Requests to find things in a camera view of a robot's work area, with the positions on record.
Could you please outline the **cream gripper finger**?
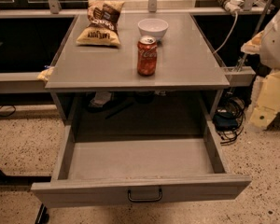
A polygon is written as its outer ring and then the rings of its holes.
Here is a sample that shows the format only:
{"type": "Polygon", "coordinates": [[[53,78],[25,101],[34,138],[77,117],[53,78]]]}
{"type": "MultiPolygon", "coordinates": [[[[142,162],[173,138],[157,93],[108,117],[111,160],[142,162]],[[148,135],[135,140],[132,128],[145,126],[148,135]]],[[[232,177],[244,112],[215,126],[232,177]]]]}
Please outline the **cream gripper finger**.
{"type": "Polygon", "coordinates": [[[251,101],[248,123],[266,129],[280,113],[280,71],[256,77],[251,101]]]}

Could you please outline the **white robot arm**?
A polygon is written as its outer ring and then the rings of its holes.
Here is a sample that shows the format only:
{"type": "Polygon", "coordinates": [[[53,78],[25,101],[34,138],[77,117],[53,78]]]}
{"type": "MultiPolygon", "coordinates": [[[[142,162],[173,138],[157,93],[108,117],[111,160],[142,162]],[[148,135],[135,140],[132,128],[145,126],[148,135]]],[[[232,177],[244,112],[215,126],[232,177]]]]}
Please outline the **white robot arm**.
{"type": "Polygon", "coordinates": [[[249,123],[266,129],[280,113],[280,9],[264,30],[244,43],[241,52],[258,54],[260,62],[271,69],[262,80],[249,123]]]}

